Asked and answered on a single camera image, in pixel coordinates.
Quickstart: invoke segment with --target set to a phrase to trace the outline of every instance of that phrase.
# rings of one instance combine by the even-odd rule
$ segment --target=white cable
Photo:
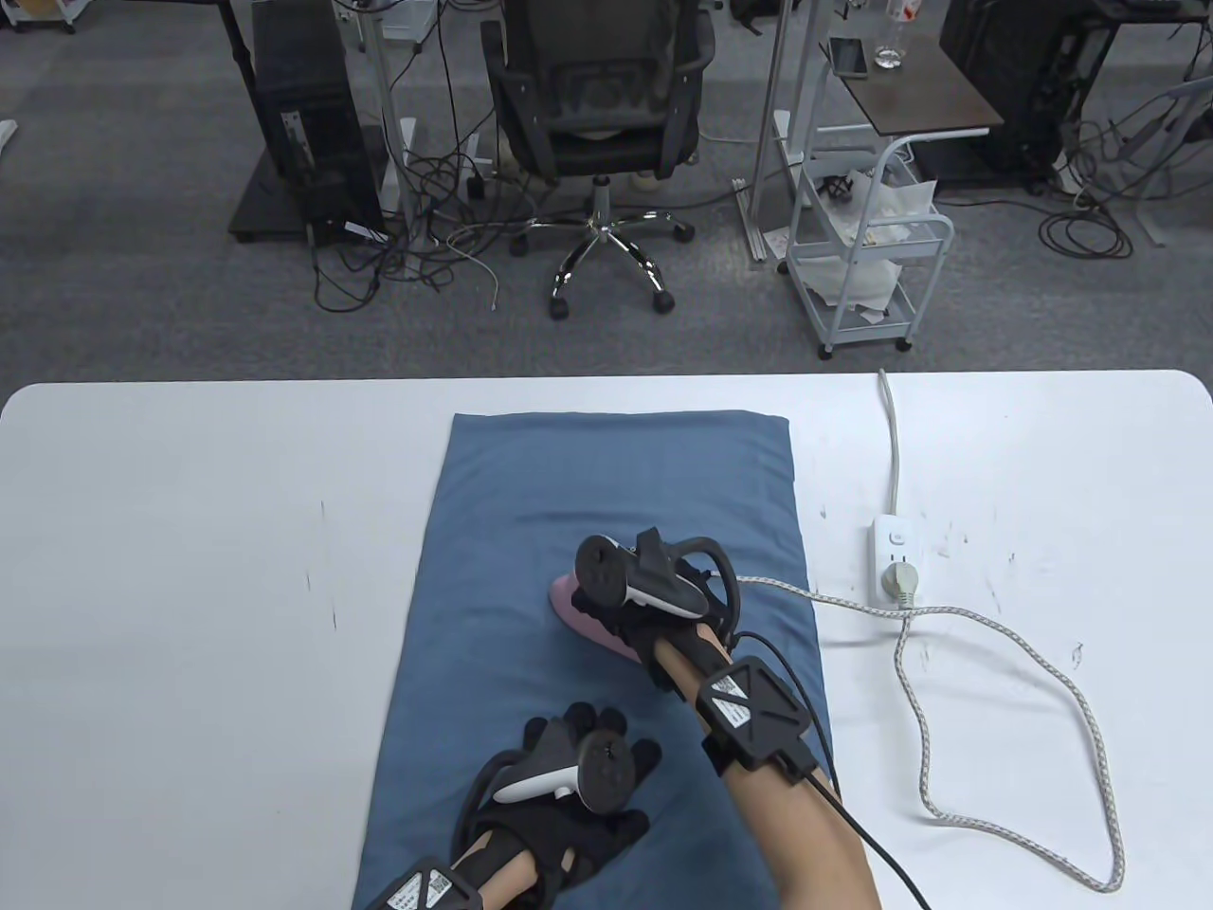
[[[983,616],[980,613],[963,610],[959,607],[911,607],[910,609],[884,610],[875,607],[864,607],[854,601],[845,601],[841,597],[827,597],[826,595],[810,593],[809,591],[797,587],[796,585],[788,585],[786,581],[778,581],[775,579],[759,578],[756,575],[739,575],[738,581],[746,585],[768,585],[770,587],[778,587],[781,591],[797,595],[798,597],[804,597],[814,603],[828,603],[835,607],[845,607],[849,610],[858,610],[859,613],[864,613],[869,616],[892,619],[901,622],[901,635],[898,637],[896,648],[893,652],[893,666],[896,670],[901,689],[905,692],[906,699],[910,701],[910,709],[913,711],[913,716],[918,721],[918,733],[922,739],[922,764],[918,770],[918,796],[927,812],[943,821],[945,825],[983,831],[985,834],[995,835],[996,837],[1002,837],[1006,841],[1010,841],[1016,847],[1023,847],[1024,849],[1035,853],[1041,859],[1052,863],[1075,881],[1084,885],[1094,892],[1099,892],[1100,894],[1109,894],[1121,887],[1121,883],[1124,881],[1124,842],[1121,838],[1121,825],[1116,815],[1116,798],[1112,792],[1112,778],[1111,772],[1107,768],[1107,750],[1104,746],[1104,736],[1099,732],[1099,724],[1095,722],[1095,716],[1092,712],[1086,696],[1074,681],[1042,658],[1036,649],[1025,642],[1016,632],[1007,629],[1007,626],[1001,622],[995,622],[992,619]],[[1041,846],[1036,841],[1024,837],[1021,834],[1016,834],[1010,829],[1003,827],[1002,825],[997,825],[992,821],[986,821],[985,819],[943,812],[935,806],[930,797],[930,730],[927,727],[927,715],[923,712],[922,705],[918,703],[918,696],[915,694],[913,687],[910,684],[910,679],[906,676],[905,667],[902,666],[902,654],[910,633],[910,620],[917,619],[918,616],[940,615],[962,616],[978,622],[986,629],[992,629],[993,631],[1004,635],[1007,638],[1018,644],[1020,649],[1027,654],[1027,656],[1043,667],[1049,676],[1069,689],[1074,700],[1078,704],[1078,710],[1082,712],[1083,721],[1087,723],[1087,730],[1090,734],[1090,744],[1095,753],[1095,779],[1099,784],[1099,800],[1104,807],[1107,840],[1112,846],[1112,874],[1106,882],[1088,875],[1065,857]]]
[[[893,403],[893,389],[883,368],[879,374],[881,393],[884,398],[884,411],[889,415],[889,439],[893,443],[893,480],[889,484],[889,514],[898,513],[898,487],[901,484],[901,444],[898,442],[898,408]]]
[[[724,136],[710,136],[702,130],[699,131],[699,137],[701,140],[707,140],[708,142],[723,142],[725,146],[757,146],[758,140],[734,140]]]
[[[456,237],[461,237],[462,234],[466,234],[468,231],[478,231],[480,227],[482,227],[480,224],[468,224],[467,227],[461,227],[457,231],[452,231],[450,233],[450,237],[446,238],[446,249],[449,249],[454,254],[462,256],[468,262],[474,262],[492,277],[492,302],[489,305],[489,309],[496,312],[497,294],[501,291],[501,281],[497,280],[497,273],[494,272],[486,263],[482,262],[475,256],[473,256],[471,252],[463,252],[455,245]]]

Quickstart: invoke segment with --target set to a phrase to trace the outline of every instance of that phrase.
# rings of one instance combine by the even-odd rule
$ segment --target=vr controller
[[[702,553],[716,564],[724,584],[723,603],[708,587],[707,573],[687,562],[687,557],[694,553]],[[670,618],[705,622],[727,648],[733,644],[741,614],[741,592],[724,548],[710,538],[666,544],[657,529],[650,528],[638,534],[636,547],[628,550],[611,538],[596,534],[577,547],[574,575],[581,596],[599,609],[619,609],[626,603],[647,607]],[[558,585],[560,580],[552,590],[556,612],[576,631],[585,633],[579,622],[569,620],[570,610],[563,609],[563,597],[558,602]],[[619,650],[609,643],[606,645]]]
[[[614,730],[596,729],[580,744],[564,720],[543,728],[535,749],[502,770],[492,784],[501,803],[552,794],[557,800],[576,794],[591,812],[619,812],[636,789],[636,763],[627,740]]]

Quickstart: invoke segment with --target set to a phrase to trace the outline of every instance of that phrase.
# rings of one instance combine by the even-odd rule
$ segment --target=office chair
[[[497,123],[528,174],[554,184],[593,177],[583,218],[526,222],[509,244],[523,256],[540,229],[586,234],[552,281],[548,313],[565,319],[562,296],[586,255],[599,243],[626,252],[653,285],[653,308],[668,313],[673,295],[661,269],[622,228],[666,222],[690,243],[695,228],[668,211],[614,217],[611,174],[653,171],[665,180],[699,144],[704,68],[716,36],[699,0],[503,0],[502,22],[480,25],[480,44]]]

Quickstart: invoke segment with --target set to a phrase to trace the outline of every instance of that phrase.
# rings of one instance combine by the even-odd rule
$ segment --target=black computer case
[[[300,215],[321,241],[346,221],[382,231],[383,133],[359,126],[330,0],[257,0],[252,47],[270,153]]]
[[[969,148],[993,171],[1048,175],[1115,36],[1094,0],[952,0],[940,47],[1004,121]]]

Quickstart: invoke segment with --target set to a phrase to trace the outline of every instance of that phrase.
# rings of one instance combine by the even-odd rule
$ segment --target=blue cloth pad
[[[456,416],[434,495],[380,749],[353,910],[427,854],[446,858],[480,766],[534,716],[614,705],[665,752],[633,806],[653,829],[558,910],[778,908],[763,859],[700,747],[702,732],[639,665],[570,631],[551,582],[579,544],[718,540],[739,574],[808,587],[787,421],[757,414]],[[796,669],[828,736],[813,608],[744,587],[739,629]],[[744,643],[738,654],[759,653]],[[771,666],[774,658],[763,655]],[[818,761],[816,736],[809,734]]]

